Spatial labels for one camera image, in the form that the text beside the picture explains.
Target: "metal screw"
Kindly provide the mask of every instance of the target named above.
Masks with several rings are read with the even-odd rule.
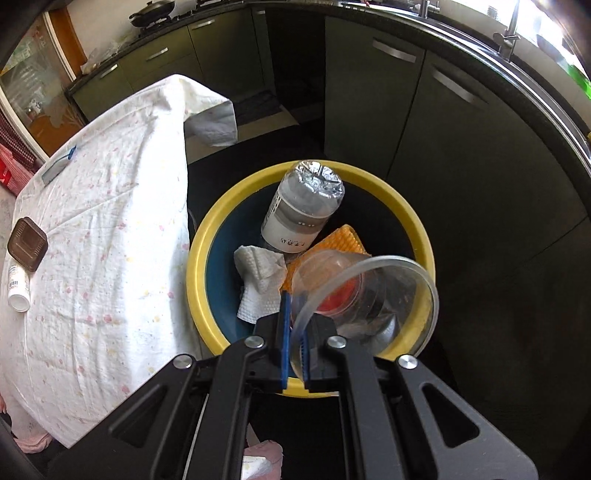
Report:
[[[246,339],[244,340],[244,345],[246,345],[248,348],[260,348],[265,344],[265,341],[263,340],[262,337],[259,337],[258,335],[252,335],[250,337],[246,337]]]
[[[193,365],[193,359],[185,354],[177,355],[176,357],[174,357],[173,365],[179,370],[183,370]]]
[[[328,338],[326,344],[332,348],[344,348],[347,345],[347,339],[340,335],[333,335]]]
[[[412,355],[403,355],[398,359],[398,365],[407,370],[412,370],[418,365],[418,360]]]

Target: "red object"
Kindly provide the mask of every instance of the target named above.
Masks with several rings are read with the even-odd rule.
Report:
[[[35,163],[35,155],[33,155],[33,153],[31,153],[27,146],[22,142],[18,134],[14,131],[12,126],[8,123],[8,120],[6,120],[1,112],[0,145],[10,150],[11,157],[31,173],[35,173],[37,170],[39,170],[39,166]]]
[[[33,174],[14,158],[12,152],[0,144],[0,183],[18,195],[32,177]]]
[[[327,313],[348,307],[359,290],[359,277],[351,278],[329,294],[318,307],[317,312]]]

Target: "kitchen countertop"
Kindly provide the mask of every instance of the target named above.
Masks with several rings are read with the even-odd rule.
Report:
[[[133,43],[122,48],[116,55],[113,55],[112,57],[102,61],[100,65],[92,72],[74,80],[74,82],[68,86],[66,91],[69,95],[76,93],[76,91],[78,91],[82,86],[87,84],[96,75],[111,67],[111,65],[117,63],[118,60],[133,52],[136,48],[140,48],[141,46],[146,45],[146,43],[150,43],[152,40],[155,40],[162,35],[166,35],[167,33],[170,33],[178,28],[186,27],[187,25],[202,20],[203,18],[214,17],[215,15],[220,15],[226,12],[244,8],[245,4],[246,2],[244,0],[236,0],[232,2],[225,2],[222,5],[208,5],[206,7],[201,7],[194,15],[182,18],[181,20],[172,22],[171,24],[167,24],[165,27],[154,31],[145,37],[135,40]]]
[[[581,129],[554,98],[515,64],[500,58],[486,44],[445,23],[433,18],[420,18],[410,11],[332,0],[243,0],[209,6],[125,47],[92,73],[73,82],[67,93],[74,93],[120,58],[161,35],[201,19],[250,5],[305,9],[343,18],[391,33],[451,61],[500,97],[530,125],[564,168],[587,211],[591,211],[589,145]]]

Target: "glass door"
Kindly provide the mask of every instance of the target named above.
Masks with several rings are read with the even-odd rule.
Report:
[[[64,95],[70,83],[43,18],[38,17],[0,72],[0,87],[49,156],[84,126]]]

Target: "yellow bucket rim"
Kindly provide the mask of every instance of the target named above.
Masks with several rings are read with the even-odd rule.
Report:
[[[415,261],[427,270],[435,281],[435,260],[431,243],[421,220],[408,202],[386,182],[365,170],[335,161],[321,160],[321,162],[337,172],[343,181],[371,193],[396,216],[410,240]],[[253,193],[281,181],[285,172],[294,163],[296,161],[273,165],[236,183],[210,208],[195,234],[187,263],[187,299],[195,326],[214,355],[221,355],[230,342],[217,325],[207,300],[205,273],[213,240],[222,223],[234,208]],[[408,353],[415,345],[425,325],[424,322],[421,325],[419,316],[414,315],[413,319],[415,319],[414,322],[405,322],[401,333],[394,342],[379,355],[381,358],[394,360],[399,355]],[[301,398],[319,398],[329,395],[310,393],[304,388],[300,379],[293,377],[289,377],[287,389],[283,391],[283,394]]]

